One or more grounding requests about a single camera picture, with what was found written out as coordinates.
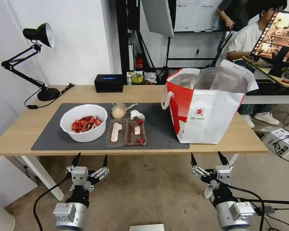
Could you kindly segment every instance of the sneaker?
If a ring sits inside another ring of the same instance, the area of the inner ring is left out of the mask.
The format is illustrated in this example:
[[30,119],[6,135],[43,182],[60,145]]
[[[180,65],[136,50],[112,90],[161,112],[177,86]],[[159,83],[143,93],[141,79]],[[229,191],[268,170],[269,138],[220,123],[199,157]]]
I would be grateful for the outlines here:
[[268,124],[271,124],[271,125],[279,125],[279,121],[273,118],[273,115],[271,112],[256,113],[254,115],[254,118],[257,120],[266,122]]
[[250,128],[253,128],[255,126],[254,123],[251,121],[250,115],[241,115],[241,116]]

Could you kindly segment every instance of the lamp base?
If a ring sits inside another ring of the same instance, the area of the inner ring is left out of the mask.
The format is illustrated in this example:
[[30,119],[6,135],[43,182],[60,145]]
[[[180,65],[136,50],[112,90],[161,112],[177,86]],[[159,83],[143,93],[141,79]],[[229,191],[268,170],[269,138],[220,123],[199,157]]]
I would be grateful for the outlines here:
[[38,99],[40,101],[50,101],[58,98],[60,91],[56,88],[42,88],[38,93]]

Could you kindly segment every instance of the lamp arm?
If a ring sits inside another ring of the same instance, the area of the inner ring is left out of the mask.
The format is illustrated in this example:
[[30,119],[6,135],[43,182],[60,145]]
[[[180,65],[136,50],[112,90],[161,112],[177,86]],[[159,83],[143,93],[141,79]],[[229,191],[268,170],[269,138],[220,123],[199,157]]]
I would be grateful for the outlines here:
[[[25,57],[25,58],[16,59],[17,57],[25,54],[26,52],[28,52],[28,51],[30,51],[30,50],[32,50],[32,49],[35,49],[35,52],[34,52],[34,53],[28,55],[28,56]],[[39,83],[38,81],[36,81],[35,79],[30,78],[30,77],[26,76],[25,74],[21,73],[20,71],[14,69],[14,66],[16,66],[17,64],[19,64],[19,63],[21,63],[21,62],[29,59],[30,57],[36,55],[36,54],[39,53],[40,51],[41,51],[41,45],[40,45],[40,44],[37,44],[37,43],[36,43],[36,44],[33,44],[30,48],[28,48],[28,49],[26,49],[25,51],[19,53],[18,55],[10,58],[9,60],[3,61],[3,62],[1,63],[1,66],[2,66],[3,68],[5,68],[5,69],[7,69],[7,70],[9,70],[9,71],[11,71],[11,72],[13,72],[14,74],[22,77],[23,79],[29,81],[30,83],[34,84],[35,86],[37,86],[37,87],[39,87],[39,88],[41,88],[41,89],[47,89],[47,87],[45,86],[44,83],[41,84],[41,83]]]

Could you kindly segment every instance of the hand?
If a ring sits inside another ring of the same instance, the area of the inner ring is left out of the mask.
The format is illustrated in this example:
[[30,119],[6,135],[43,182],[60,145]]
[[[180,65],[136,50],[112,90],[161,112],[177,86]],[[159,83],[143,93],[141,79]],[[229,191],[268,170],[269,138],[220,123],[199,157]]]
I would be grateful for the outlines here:
[[226,21],[226,27],[228,27],[230,30],[232,30],[233,25],[235,25],[235,23],[231,19]]
[[246,58],[250,59],[250,60],[254,60],[253,57],[250,55],[250,51],[248,52],[243,52],[243,56],[245,56]]

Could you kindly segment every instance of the white food item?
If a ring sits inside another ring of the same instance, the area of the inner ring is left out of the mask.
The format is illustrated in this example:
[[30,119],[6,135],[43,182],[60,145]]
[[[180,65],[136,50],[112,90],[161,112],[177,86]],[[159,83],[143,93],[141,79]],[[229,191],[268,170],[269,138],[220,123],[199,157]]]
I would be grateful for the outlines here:
[[135,135],[140,135],[140,126],[135,127]]
[[144,117],[145,117],[144,114],[141,114],[141,113],[140,113],[139,111],[137,111],[137,110],[131,111],[130,119],[133,120],[134,117],[137,117],[138,119],[142,119],[142,120],[145,119],[145,118],[144,118]]
[[114,119],[122,119],[125,116],[126,110],[122,107],[115,108],[111,111]]
[[118,141],[118,133],[119,130],[122,130],[122,124],[114,123],[111,133],[111,142],[117,142]]

